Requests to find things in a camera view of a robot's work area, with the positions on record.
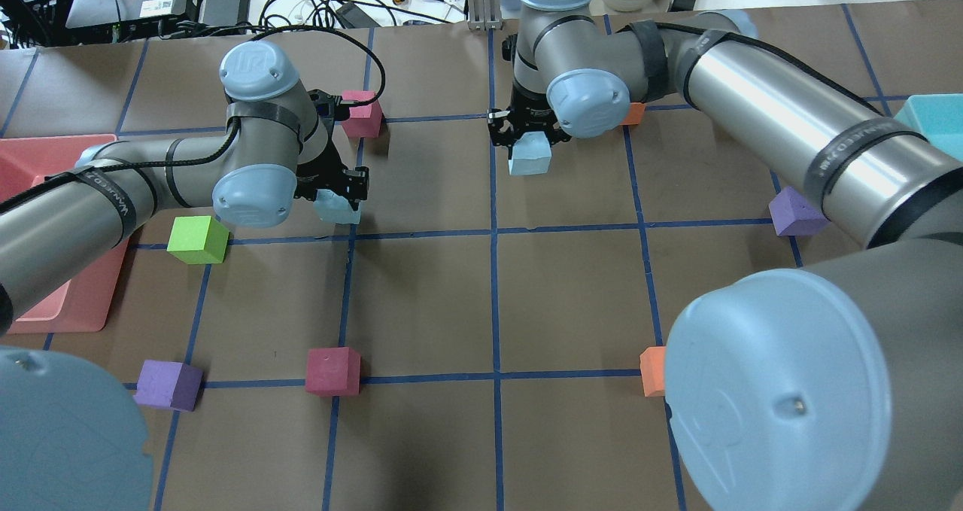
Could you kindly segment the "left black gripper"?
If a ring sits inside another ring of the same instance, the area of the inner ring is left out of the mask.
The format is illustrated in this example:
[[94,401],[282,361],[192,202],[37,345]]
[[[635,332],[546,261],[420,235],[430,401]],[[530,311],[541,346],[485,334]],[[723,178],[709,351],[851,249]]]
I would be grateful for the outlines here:
[[317,190],[333,190],[348,199],[354,211],[359,211],[361,202],[368,199],[370,169],[348,168],[333,143],[335,123],[348,119],[350,105],[344,104],[340,96],[330,95],[323,90],[309,90],[308,96],[317,112],[317,126],[310,131],[309,138],[323,133],[327,135],[327,140],[319,155],[298,165],[295,197],[314,202]]

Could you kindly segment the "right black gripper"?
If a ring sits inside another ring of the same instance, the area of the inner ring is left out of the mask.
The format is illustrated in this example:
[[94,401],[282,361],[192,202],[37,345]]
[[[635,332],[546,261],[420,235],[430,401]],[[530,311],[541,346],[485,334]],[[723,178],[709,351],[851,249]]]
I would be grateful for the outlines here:
[[503,40],[501,52],[503,59],[512,62],[515,74],[509,106],[488,111],[492,145],[510,150],[523,134],[536,131],[546,134],[549,147],[571,141],[572,136],[561,128],[549,105],[545,82],[533,62],[533,52],[519,50],[519,35],[516,33]]

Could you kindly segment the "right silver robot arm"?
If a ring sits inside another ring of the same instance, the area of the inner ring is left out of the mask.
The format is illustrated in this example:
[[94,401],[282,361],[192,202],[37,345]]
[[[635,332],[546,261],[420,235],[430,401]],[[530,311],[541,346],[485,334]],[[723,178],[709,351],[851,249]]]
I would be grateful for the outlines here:
[[699,295],[854,243],[777,236],[781,179],[677,97],[560,145],[546,175],[494,171],[502,509],[709,509],[664,399],[644,397],[641,353]]

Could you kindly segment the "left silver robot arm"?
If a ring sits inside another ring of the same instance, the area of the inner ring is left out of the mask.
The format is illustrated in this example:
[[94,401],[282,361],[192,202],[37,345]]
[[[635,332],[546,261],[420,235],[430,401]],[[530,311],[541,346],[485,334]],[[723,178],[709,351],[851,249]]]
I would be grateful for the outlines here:
[[[348,168],[333,126],[374,97],[307,90],[265,35],[219,65],[226,134],[112,141],[2,203],[2,329],[159,211],[212,207],[224,222],[268,229],[295,199],[347,224],[367,199],[368,169]],[[144,510],[152,493],[148,429],[116,377],[72,354],[2,348],[2,508]]]

